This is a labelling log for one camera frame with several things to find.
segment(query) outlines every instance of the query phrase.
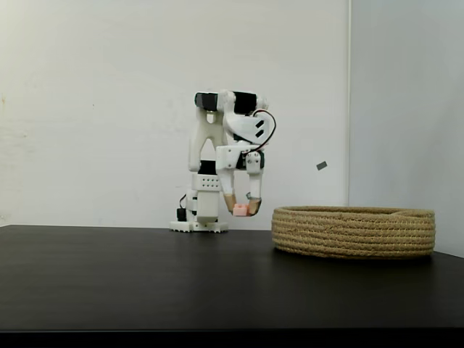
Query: small dark object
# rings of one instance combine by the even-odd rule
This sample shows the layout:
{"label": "small dark object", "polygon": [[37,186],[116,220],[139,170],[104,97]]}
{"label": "small dark object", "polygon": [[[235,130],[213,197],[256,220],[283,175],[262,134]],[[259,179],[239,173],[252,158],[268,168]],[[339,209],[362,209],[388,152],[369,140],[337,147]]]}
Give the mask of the small dark object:
{"label": "small dark object", "polygon": [[216,161],[202,159],[200,162],[200,170],[198,174],[203,175],[216,175]]}
{"label": "small dark object", "polygon": [[207,111],[217,111],[217,93],[197,93],[195,94],[195,105]]}
{"label": "small dark object", "polygon": [[187,221],[186,208],[177,208],[177,221]]}
{"label": "small dark object", "polygon": [[233,111],[236,114],[248,115],[256,109],[257,97],[253,93],[233,92],[236,97]]}
{"label": "small dark object", "polygon": [[316,167],[318,168],[318,170],[322,170],[325,167],[327,167],[327,163],[326,163],[326,161],[324,161],[324,162],[319,163],[318,165],[316,165]]}
{"label": "small dark object", "polygon": [[[263,169],[264,168],[264,152],[262,151],[258,151],[261,155],[261,163],[260,163],[260,168]],[[235,166],[235,168],[237,168],[238,170],[244,170],[247,168],[247,154],[245,153],[242,153],[239,157],[239,160],[237,161],[237,164]]]}

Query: dark tabletop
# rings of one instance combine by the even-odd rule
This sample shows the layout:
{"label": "dark tabletop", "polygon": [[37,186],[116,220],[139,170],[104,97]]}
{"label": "dark tabletop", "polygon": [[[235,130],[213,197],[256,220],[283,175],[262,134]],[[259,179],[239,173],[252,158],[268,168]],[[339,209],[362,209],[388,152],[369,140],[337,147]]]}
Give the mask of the dark tabletop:
{"label": "dark tabletop", "polygon": [[0,331],[464,328],[464,259],[330,260],[270,232],[0,228]]}

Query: white wall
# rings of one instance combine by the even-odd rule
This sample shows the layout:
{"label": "white wall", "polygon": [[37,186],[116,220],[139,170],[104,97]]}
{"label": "white wall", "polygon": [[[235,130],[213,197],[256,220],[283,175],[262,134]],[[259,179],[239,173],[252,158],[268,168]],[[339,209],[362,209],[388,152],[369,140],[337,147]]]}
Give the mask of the white wall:
{"label": "white wall", "polygon": [[464,1],[354,0],[349,203],[436,210],[464,256]]}
{"label": "white wall", "polygon": [[262,211],[221,202],[232,228],[345,203],[344,1],[5,0],[0,33],[2,225],[167,226],[194,94],[221,88],[265,95],[278,118]]}

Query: woven basket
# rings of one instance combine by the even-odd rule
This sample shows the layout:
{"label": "woven basket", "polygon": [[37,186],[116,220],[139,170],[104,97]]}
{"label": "woven basket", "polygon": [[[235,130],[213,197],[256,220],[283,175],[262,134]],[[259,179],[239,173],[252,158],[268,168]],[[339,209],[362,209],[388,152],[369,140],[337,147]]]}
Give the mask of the woven basket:
{"label": "woven basket", "polygon": [[367,207],[282,207],[274,210],[273,241],[297,254],[351,259],[429,255],[433,210]]}

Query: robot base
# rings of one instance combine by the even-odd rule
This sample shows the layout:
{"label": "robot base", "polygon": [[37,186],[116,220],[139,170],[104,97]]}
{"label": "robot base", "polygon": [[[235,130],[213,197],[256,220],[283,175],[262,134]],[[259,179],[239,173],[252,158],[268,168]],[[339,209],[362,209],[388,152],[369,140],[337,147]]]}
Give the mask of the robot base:
{"label": "robot base", "polygon": [[169,229],[179,232],[226,232],[229,229],[228,223],[198,223],[196,221],[171,221]]}

